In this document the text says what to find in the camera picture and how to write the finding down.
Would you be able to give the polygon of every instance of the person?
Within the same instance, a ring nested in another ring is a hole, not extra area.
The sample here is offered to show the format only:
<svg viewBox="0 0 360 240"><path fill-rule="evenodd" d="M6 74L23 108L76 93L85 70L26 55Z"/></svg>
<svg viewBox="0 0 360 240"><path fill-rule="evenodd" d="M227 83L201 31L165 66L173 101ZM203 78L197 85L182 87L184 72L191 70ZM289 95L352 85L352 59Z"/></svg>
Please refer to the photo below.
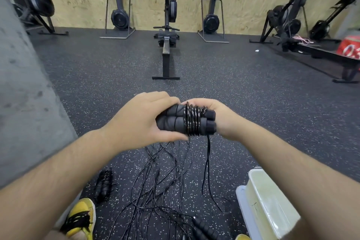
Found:
<svg viewBox="0 0 360 240"><path fill-rule="evenodd" d="M214 110L217 131L224 138L241 142L299 212L301 221L286 239L360 239L359 183L217 100L196 98L188 102ZM43 239L85 184L120 152L156 142L187 140L184 134L159 130L155 122L163 110L179 103L166 92L138 94L104 127L86 133L0 190L1 238ZM85 228L79 220L94 214L94 209L88 200L80 202L69 214L75 217L68 232L86 233L85 239L92 239L90 218L94 216L88 217Z"/></svg>

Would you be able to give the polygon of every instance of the jump rope handle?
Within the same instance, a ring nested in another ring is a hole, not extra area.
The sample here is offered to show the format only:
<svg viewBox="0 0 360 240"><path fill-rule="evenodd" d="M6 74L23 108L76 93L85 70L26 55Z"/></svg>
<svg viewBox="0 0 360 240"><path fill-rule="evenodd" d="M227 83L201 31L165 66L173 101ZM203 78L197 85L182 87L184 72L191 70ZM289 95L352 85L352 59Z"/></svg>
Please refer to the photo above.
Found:
<svg viewBox="0 0 360 240"><path fill-rule="evenodd" d="M209 240L221 240L220 235L214 231L212 228L210 228L203 220L201 220L199 217L194 216L192 218L192 221L195 225L195 228L193 229L193 233L196 238L199 240L203 239L209 239ZM199 234L203 233L205 238L202 238Z"/></svg>
<svg viewBox="0 0 360 240"><path fill-rule="evenodd" d="M185 105L173 105L161 112L156 118L156 125L160 130L175 131L182 134L187 133L184 119ZM215 123L216 113L213 110L207 110L200 118L199 133L202 136L213 135L216 132Z"/></svg>

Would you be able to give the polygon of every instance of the gym floor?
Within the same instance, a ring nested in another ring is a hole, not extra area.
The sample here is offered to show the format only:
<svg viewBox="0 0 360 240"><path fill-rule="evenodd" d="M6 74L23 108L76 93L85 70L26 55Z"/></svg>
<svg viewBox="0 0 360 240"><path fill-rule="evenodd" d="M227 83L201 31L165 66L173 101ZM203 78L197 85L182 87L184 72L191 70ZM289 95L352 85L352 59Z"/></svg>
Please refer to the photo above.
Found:
<svg viewBox="0 0 360 240"><path fill-rule="evenodd" d="M162 70L162 49L153 39L155 31L136 31L127 40L116 40L100 39L98 29L66 30L69 37L32 32L30 38L79 135L103 126L140 92L164 90L181 101L215 98L299 150L360 181L359 85L332 83L329 76L300 62L336 76L341 74L339 66L283 53L276 45L250 44L246 35L228 35L229 44L211 44L196 33L179 33L177 48L171 52L175 74L181 79L152 80L151 76L160 75ZM201 195L206 140L192 138L191 146L194 159L185 178L184 212L198 213L225 239L245 233L235 189L247 183L247 173L257 163L241 144L217 134L211 138L212 192L233 201L222 203L231 210L223 216ZM145 157L144 150L132 150L108 164L118 191L109 203L97 208L95 240L107 239L118 212L129 201L132 182ZM94 180L83 196L92 197ZM129 215L119 218L110 239L120 238ZM149 234L167 239L161 222L150 224Z"/></svg>

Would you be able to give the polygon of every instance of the red bag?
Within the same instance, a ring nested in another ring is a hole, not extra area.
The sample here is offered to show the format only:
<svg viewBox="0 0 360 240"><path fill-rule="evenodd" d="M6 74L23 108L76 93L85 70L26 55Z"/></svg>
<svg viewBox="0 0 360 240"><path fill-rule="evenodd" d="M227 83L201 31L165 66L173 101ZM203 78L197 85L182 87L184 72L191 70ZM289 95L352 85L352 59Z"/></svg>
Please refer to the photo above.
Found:
<svg viewBox="0 0 360 240"><path fill-rule="evenodd" d="M349 35L341 41L337 54L360 60L360 36Z"/></svg>

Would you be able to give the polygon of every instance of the shoe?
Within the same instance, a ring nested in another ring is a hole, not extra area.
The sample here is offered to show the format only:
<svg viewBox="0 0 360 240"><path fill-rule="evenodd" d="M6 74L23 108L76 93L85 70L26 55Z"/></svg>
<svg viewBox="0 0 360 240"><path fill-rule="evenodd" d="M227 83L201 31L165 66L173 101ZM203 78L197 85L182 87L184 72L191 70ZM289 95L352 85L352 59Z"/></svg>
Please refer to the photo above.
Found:
<svg viewBox="0 0 360 240"><path fill-rule="evenodd" d="M95 221L95 204L90 198L83 198L71 209L60 231L68 238L82 231L86 240L92 240Z"/></svg>
<svg viewBox="0 0 360 240"><path fill-rule="evenodd" d="M245 235L245 234L239 234L235 240L251 240L249 236Z"/></svg>

